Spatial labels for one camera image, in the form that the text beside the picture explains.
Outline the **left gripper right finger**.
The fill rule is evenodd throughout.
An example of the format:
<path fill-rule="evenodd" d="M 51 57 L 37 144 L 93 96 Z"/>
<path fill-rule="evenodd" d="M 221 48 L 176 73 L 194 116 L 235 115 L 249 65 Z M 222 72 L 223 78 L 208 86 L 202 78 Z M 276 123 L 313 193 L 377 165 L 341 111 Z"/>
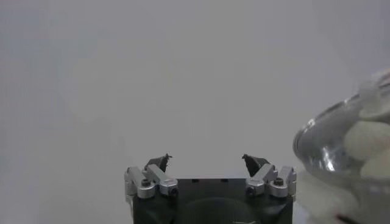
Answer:
<path fill-rule="evenodd" d="M 297 173 L 292 167 L 283 166 L 277 170 L 268 160 L 248 154 L 244 154 L 242 159 L 250 176 L 245 180 L 248 197 L 265 193 L 276 198 L 296 197 Z"/>

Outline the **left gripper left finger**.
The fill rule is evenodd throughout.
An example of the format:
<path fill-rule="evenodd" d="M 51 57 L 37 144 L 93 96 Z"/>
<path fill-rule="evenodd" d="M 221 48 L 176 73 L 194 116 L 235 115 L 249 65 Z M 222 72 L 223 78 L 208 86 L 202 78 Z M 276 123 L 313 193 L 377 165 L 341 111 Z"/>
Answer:
<path fill-rule="evenodd" d="M 128 167 L 124 172 L 126 198 L 146 200 L 153 198 L 157 192 L 166 197 L 175 197 L 179 182 L 165 173 L 170 158 L 172 156 L 169 154 L 152 158 L 142 169 L 137 166 Z"/>

